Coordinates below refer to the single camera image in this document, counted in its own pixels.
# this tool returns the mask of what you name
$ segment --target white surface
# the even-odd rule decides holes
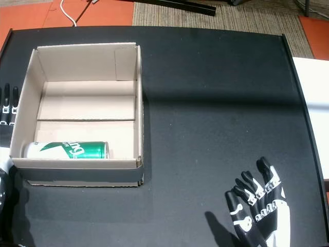
[[[5,171],[7,174],[10,167],[12,167],[12,161],[9,157],[9,148],[0,147],[0,168]]]
[[[320,157],[329,180],[329,61],[294,58]]]

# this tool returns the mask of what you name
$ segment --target black metal bar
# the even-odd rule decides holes
[[[308,130],[309,140],[311,142],[313,159],[314,159],[314,162],[316,165],[316,172],[317,172],[318,181],[319,181],[319,187],[320,187],[321,199],[322,199],[322,208],[323,208],[323,213],[325,215],[325,218],[324,218],[324,224],[325,224],[325,230],[326,230],[325,232],[326,232],[327,241],[329,241],[329,208],[328,208],[327,195],[326,195],[326,191],[325,191],[325,183],[324,183],[322,168],[321,168],[321,163],[320,163],[320,157],[319,157],[319,153],[318,153],[318,149],[317,149],[317,145],[316,145],[316,141],[315,141],[315,137],[314,137],[314,133],[313,133],[313,129],[312,129],[312,124],[310,121],[310,117],[309,117],[309,113],[308,113],[308,109],[307,109],[307,105],[306,105],[306,100],[305,100],[305,97],[303,94],[303,89],[302,89],[302,86],[301,86],[299,78],[298,78],[297,70],[296,70],[296,67],[294,64],[293,57],[291,55],[291,51],[289,49],[287,38],[284,34],[282,34],[282,39],[283,39],[284,47],[286,49],[287,58],[289,60],[291,70],[294,74],[299,98],[303,105],[304,118],[305,118],[307,130]]]
[[[6,36],[6,39],[4,41],[4,44],[2,45],[2,48],[0,50],[0,62],[1,62],[1,57],[2,57],[2,54],[4,53],[5,49],[6,49],[6,46],[7,46],[7,43],[10,39],[10,36],[11,36],[11,33],[12,33],[12,28],[9,29],[8,33],[7,33],[7,36]]]
[[[204,4],[192,3],[184,0],[122,0],[127,2],[138,2],[144,4],[154,4],[175,9],[187,10],[195,13],[215,16],[216,7]]]
[[[309,0],[305,0],[305,16],[309,16]]]

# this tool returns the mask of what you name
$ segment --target aluminum can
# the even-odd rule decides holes
[[[24,150],[25,158],[108,158],[107,142],[30,143]]]

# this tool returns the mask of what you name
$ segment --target white cable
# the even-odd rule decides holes
[[[299,1],[299,0],[295,0],[300,6],[302,6],[302,7],[304,7],[305,8],[305,4],[304,3],[302,3],[301,1]],[[324,13],[321,13],[321,12],[319,12],[319,11],[316,11],[316,10],[314,10],[314,9],[311,9],[311,8],[308,8],[309,9],[309,11],[310,12],[313,12],[313,13],[316,13],[316,14],[318,14],[318,15],[320,15],[320,16],[322,16],[322,17],[325,17],[325,18],[327,18],[327,19],[329,19],[329,16],[328,15],[326,15],[326,14],[324,14]]]
[[[63,9],[63,2],[64,2],[64,0],[62,0],[62,1],[61,1],[61,4],[60,4],[60,8],[61,8],[63,14],[64,14],[67,18],[69,18],[69,19],[73,22],[74,26],[76,27],[76,26],[77,26],[76,21],[75,21],[71,16],[69,16],[69,15],[65,12],[65,10]]]

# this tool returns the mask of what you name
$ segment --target carpet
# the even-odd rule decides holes
[[[254,0],[239,6],[216,1],[202,3],[217,6],[216,16],[135,3],[133,25],[210,28],[277,35],[284,33],[294,57],[314,58],[298,18],[302,11],[293,0]]]

